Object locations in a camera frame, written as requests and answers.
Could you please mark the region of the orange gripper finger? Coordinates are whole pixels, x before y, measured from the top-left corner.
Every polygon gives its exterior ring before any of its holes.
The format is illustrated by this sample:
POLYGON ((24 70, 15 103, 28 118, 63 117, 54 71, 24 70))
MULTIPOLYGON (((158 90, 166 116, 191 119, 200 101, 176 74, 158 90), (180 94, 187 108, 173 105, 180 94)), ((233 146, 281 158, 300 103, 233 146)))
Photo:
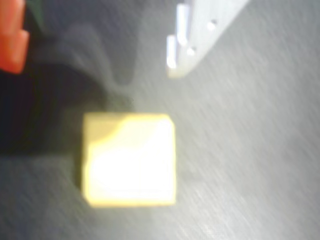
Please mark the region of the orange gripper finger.
POLYGON ((12 74, 23 71, 30 34, 23 29, 25 0, 0 2, 0 69, 12 74))

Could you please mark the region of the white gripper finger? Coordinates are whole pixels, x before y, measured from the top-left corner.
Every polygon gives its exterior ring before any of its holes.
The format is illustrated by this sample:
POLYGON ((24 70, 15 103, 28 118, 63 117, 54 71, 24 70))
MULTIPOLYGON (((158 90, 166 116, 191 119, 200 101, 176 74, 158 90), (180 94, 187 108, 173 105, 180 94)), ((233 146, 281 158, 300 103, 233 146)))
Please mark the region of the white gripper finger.
POLYGON ((166 37, 171 79, 187 76, 208 54, 249 0, 183 0, 175 11, 174 33, 166 37))

